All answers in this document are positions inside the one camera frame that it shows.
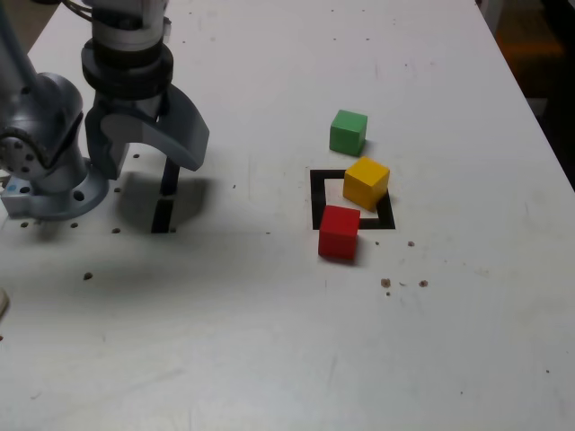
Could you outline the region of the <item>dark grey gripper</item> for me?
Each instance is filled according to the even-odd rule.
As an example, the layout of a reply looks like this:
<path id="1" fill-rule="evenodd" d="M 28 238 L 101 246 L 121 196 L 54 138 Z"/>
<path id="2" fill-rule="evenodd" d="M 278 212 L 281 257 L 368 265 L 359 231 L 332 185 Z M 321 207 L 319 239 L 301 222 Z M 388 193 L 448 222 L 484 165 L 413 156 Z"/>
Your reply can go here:
<path id="1" fill-rule="evenodd" d="M 92 165 L 109 180 L 119 177 L 132 143 L 152 146 L 189 171 L 204 163 L 208 126 L 188 96 L 172 84 L 144 99 L 96 90 L 84 125 Z"/>

